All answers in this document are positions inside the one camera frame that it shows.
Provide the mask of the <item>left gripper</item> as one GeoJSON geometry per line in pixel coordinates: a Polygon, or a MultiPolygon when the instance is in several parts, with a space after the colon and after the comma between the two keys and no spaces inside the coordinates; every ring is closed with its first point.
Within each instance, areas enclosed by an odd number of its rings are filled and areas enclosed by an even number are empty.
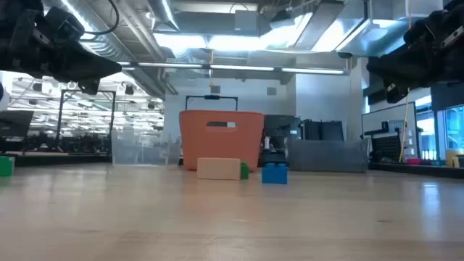
{"type": "Polygon", "coordinates": [[[38,78],[51,76],[63,83],[75,82],[87,94],[95,95],[100,80],[119,73],[122,65],[71,45],[54,47],[44,36],[31,36],[23,47],[21,69],[38,78]]]}

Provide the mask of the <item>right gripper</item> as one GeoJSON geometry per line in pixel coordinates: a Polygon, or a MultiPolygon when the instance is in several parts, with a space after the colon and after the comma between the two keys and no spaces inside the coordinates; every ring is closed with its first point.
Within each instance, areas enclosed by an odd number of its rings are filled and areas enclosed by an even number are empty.
{"type": "Polygon", "coordinates": [[[386,86],[386,100],[392,104],[417,88],[463,81],[463,33],[454,32],[439,43],[421,39],[390,54],[371,57],[367,69],[374,83],[386,86]]]}

